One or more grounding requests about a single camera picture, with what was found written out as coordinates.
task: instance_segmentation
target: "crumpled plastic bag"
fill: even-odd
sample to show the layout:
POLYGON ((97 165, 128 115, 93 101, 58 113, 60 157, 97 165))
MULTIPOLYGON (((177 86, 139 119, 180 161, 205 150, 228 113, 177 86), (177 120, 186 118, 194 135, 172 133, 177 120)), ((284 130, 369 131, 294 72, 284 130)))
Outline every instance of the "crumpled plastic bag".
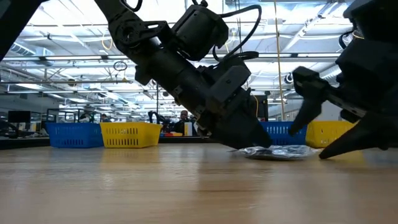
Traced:
POLYGON ((318 150, 308 146, 271 146, 270 148, 255 146, 239 151, 249 159, 303 160, 312 157, 318 150))

